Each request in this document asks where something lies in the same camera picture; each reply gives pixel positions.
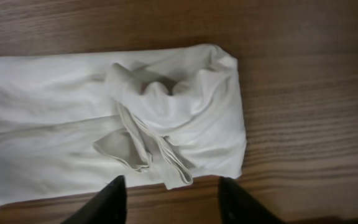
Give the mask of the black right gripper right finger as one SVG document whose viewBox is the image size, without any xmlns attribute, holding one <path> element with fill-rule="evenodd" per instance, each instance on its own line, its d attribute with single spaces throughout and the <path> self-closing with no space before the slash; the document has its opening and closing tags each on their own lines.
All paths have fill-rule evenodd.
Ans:
<svg viewBox="0 0 358 224">
<path fill-rule="evenodd" d="M 219 178 L 218 201 L 222 224 L 285 224 L 232 178 Z"/>
</svg>

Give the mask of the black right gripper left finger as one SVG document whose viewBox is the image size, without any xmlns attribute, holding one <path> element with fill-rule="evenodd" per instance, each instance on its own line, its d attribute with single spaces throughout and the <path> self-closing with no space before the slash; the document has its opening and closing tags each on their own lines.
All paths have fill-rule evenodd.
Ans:
<svg viewBox="0 0 358 224">
<path fill-rule="evenodd" d="M 125 224 L 127 190 L 120 175 L 62 224 Z"/>
</svg>

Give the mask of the white Puma t-shirt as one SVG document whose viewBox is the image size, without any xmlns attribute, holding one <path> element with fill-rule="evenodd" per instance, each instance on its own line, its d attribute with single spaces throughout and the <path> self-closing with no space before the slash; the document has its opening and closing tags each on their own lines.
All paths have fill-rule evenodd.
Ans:
<svg viewBox="0 0 358 224">
<path fill-rule="evenodd" d="M 238 178 L 246 149 L 237 60 L 212 44 L 0 57 L 0 206 Z"/>
</svg>

